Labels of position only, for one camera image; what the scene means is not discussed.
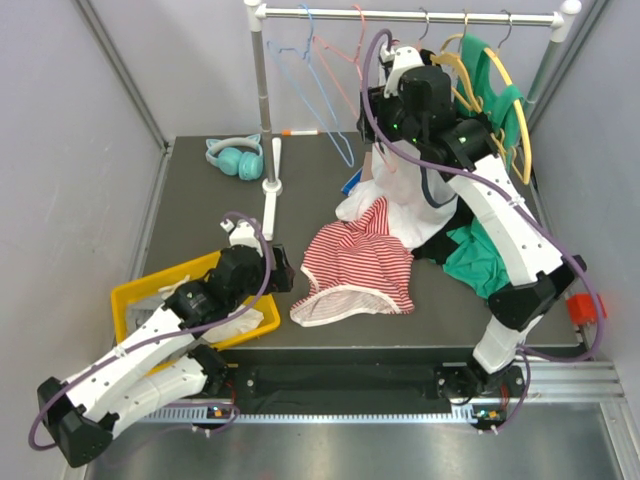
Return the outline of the pink wire hanger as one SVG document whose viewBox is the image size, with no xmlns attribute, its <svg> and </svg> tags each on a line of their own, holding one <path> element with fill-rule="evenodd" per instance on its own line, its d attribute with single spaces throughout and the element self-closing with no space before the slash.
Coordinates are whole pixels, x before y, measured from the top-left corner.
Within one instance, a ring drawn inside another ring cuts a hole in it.
<svg viewBox="0 0 640 480">
<path fill-rule="evenodd" d="M 367 20 L 358 4 L 352 4 L 350 9 L 358 13 L 359 24 L 357 33 L 351 36 L 352 42 L 347 46 L 335 45 L 321 35 L 313 34 L 312 49 L 336 88 L 342 103 L 356 121 L 359 117 L 356 95 L 363 80 L 360 57 L 367 33 Z"/>
</svg>

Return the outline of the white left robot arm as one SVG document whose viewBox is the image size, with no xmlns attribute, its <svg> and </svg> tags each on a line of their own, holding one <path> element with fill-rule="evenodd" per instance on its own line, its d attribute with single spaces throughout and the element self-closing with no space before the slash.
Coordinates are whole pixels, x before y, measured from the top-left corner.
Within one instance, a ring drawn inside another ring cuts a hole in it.
<svg viewBox="0 0 640 480">
<path fill-rule="evenodd" d="M 222 222 L 229 245 L 202 276 L 177 285 L 150 318 L 101 359 L 64 380 L 37 389 L 40 408 L 29 433 L 43 426 L 71 468 L 100 457 L 141 418 L 192 395 L 216 396 L 227 365 L 201 342 L 208 331 L 246 315 L 264 296 L 288 292 L 294 270 L 281 244 L 268 242 L 249 217 L 230 212 Z"/>
</svg>

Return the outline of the red white striped tank top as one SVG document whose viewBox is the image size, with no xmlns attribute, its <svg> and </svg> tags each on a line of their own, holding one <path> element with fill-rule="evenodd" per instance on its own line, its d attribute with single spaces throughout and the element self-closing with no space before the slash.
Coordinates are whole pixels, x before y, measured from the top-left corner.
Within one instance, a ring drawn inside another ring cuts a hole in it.
<svg viewBox="0 0 640 480">
<path fill-rule="evenodd" d="M 389 233 L 388 201 L 378 198 L 359 219 L 328 224 L 313 238 L 300 267 L 309 293 L 291 307 L 290 318 L 319 327 L 358 314 L 409 314 L 412 263 Z"/>
</svg>

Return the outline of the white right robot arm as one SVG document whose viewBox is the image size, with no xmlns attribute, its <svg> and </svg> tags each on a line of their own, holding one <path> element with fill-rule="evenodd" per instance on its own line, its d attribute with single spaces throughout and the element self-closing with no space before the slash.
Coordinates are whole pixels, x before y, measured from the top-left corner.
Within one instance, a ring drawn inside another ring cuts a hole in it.
<svg viewBox="0 0 640 480">
<path fill-rule="evenodd" d="M 375 40 L 364 63 L 380 56 L 385 82 L 363 85 L 361 133 L 403 160 L 435 171 L 470 208 L 496 247 L 508 277 L 491 294 L 491 318 L 463 369 L 463 396 L 498 389 L 529 332 L 583 272 L 562 252 L 518 194 L 490 136 L 488 123 L 457 116 L 449 76 L 418 50 Z"/>
</svg>

